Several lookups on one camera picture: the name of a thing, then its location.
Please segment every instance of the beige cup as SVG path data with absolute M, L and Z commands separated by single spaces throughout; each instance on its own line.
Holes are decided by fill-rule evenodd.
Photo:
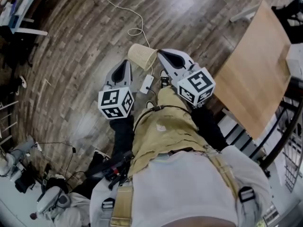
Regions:
M 128 50 L 128 58 L 147 71 L 157 59 L 157 50 L 141 44 L 133 44 Z

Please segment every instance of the white box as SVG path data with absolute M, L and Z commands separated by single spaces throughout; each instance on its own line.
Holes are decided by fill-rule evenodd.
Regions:
M 134 98 L 129 87 L 100 91 L 98 109 L 107 119 L 127 118 Z
M 303 44 L 292 44 L 286 62 L 292 77 L 303 79 Z
M 177 85 L 178 95 L 196 106 L 213 94 L 216 83 L 207 69 L 203 67 L 178 81 Z

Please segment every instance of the shoulder strap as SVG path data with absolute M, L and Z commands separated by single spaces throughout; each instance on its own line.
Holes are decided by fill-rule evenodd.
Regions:
M 221 174 L 226 185 L 231 189 L 235 199 L 238 198 L 239 186 L 235 181 L 231 167 L 222 159 L 220 153 L 211 147 L 205 146 L 202 152 Z M 130 227 L 132 223 L 132 200 L 133 186 L 120 186 L 118 188 L 117 198 L 114 206 L 113 215 L 110 221 L 111 227 Z
M 111 227 L 130 227 L 132 224 L 133 186 L 119 186 L 114 211 L 110 220 Z

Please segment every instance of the wooden table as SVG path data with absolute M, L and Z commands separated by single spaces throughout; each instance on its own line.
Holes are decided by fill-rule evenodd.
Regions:
M 243 38 L 215 77 L 215 95 L 257 139 L 277 110 L 290 80 L 290 41 L 262 1 Z

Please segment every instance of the small white device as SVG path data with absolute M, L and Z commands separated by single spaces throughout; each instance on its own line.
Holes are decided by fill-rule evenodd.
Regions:
M 286 62 L 292 77 L 303 79 L 303 43 L 290 45 Z
M 37 146 L 38 150 L 42 152 L 42 148 L 41 148 L 41 146 L 39 145 L 39 143 L 36 142 L 35 145 Z
M 147 94 L 148 88 L 151 88 L 152 81 L 154 80 L 154 77 L 152 75 L 146 75 L 144 82 L 140 88 L 140 92 Z

